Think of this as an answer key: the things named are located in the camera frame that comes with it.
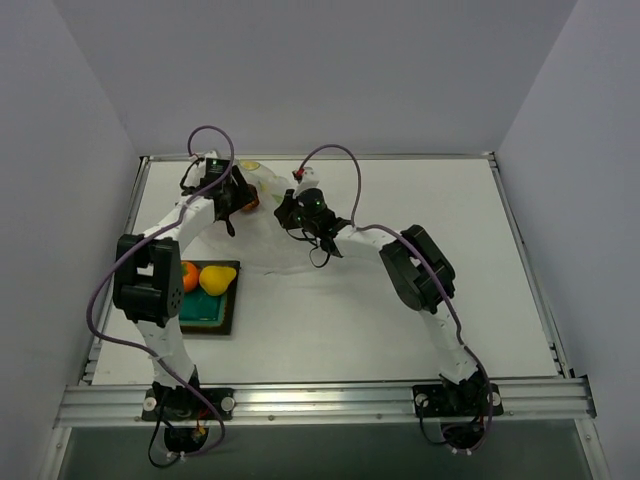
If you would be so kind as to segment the dark brown fake fruit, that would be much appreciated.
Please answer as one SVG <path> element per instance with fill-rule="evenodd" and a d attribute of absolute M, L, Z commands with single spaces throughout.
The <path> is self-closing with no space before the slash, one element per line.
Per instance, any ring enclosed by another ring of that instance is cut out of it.
<path fill-rule="evenodd" d="M 257 209 L 258 206 L 260 205 L 259 195 L 256 187 L 254 185 L 249 184 L 248 190 L 249 190 L 249 194 L 248 194 L 249 201 L 241 208 L 243 212 L 251 212 Z"/>

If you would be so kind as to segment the translucent white plastic bag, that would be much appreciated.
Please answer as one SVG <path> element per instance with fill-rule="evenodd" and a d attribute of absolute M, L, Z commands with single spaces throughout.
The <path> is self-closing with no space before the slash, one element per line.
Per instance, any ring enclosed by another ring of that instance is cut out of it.
<path fill-rule="evenodd" d="M 235 228 L 231 237 L 217 222 L 199 238 L 222 259 L 238 260 L 248 270 L 299 273 L 310 268 L 310 245 L 292 239 L 274 215 L 291 187 L 289 180 L 256 161 L 237 163 L 247 184 L 257 191 L 258 205 L 230 216 Z"/>

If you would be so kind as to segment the yellow fake pear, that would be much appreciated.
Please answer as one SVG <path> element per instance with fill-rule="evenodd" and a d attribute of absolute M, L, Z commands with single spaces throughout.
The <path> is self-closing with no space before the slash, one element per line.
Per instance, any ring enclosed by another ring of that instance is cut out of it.
<path fill-rule="evenodd" d="M 229 266 L 208 265 L 199 274 L 199 285 L 210 296 L 223 295 L 236 279 L 237 271 Z"/>

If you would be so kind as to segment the orange fake persimmon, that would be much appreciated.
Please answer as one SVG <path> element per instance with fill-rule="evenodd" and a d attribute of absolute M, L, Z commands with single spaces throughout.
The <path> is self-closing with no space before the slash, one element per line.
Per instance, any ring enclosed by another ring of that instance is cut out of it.
<path fill-rule="evenodd" d="M 181 268 L 184 292 L 190 293 L 199 286 L 200 270 L 189 261 L 182 261 Z"/>

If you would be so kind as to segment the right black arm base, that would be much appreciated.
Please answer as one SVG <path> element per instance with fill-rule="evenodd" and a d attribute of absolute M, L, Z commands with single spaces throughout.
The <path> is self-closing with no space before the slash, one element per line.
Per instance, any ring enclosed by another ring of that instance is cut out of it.
<path fill-rule="evenodd" d="M 430 446 L 447 447 L 453 454 L 470 456 L 486 441 L 495 418 L 504 414 L 499 388 L 486 385 L 417 384 L 412 387 L 414 412 L 422 436 Z M 440 437 L 431 438 L 427 419 L 440 420 Z"/>

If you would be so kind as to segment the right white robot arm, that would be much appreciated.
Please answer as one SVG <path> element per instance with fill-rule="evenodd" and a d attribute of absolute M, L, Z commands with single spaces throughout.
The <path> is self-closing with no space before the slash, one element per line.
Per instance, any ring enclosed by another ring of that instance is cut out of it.
<path fill-rule="evenodd" d="M 384 267 L 399 299 L 423 319 L 450 409 L 464 413 L 486 397 L 488 375 L 463 340 L 452 303 L 455 270 L 423 227 L 397 232 L 382 225 L 351 226 L 328 208 L 316 187 L 301 193 L 288 189 L 274 215 L 284 230 L 301 231 L 330 257 Z"/>

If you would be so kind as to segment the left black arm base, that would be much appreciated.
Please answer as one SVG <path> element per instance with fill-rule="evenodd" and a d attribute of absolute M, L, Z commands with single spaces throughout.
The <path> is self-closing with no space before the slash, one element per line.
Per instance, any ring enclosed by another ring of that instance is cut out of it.
<path fill-rule="evenodd" d="M 153 384 L 145 394 L 140 418 L 160 430 L 160 446 L 172 456 L 189 457 L 219 447 L 226 437 L 226 423 L 233 417 L 235 390 L 199 387 L 194 395 L 183 387 L 169 389 Z"/>

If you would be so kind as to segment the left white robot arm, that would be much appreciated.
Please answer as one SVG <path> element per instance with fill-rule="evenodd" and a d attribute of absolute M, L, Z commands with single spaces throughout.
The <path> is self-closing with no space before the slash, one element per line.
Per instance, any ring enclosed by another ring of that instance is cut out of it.
<path fill-rule="evenodd" d="M 144 232 L 118 240 L 114 306 L 141 333 L 143 350 L 153 362 L 154 384 L 170 389 L 165 405 L 179 419 L 194 417 L 202 405 L 197 368 L 179 324 L 185 296 L 182 253 L 216 222 L 235 236 L 231 215 L 252 201 L 252 191 L 233 160 L 206 157 L 202 177 L 169 213 Z"/>

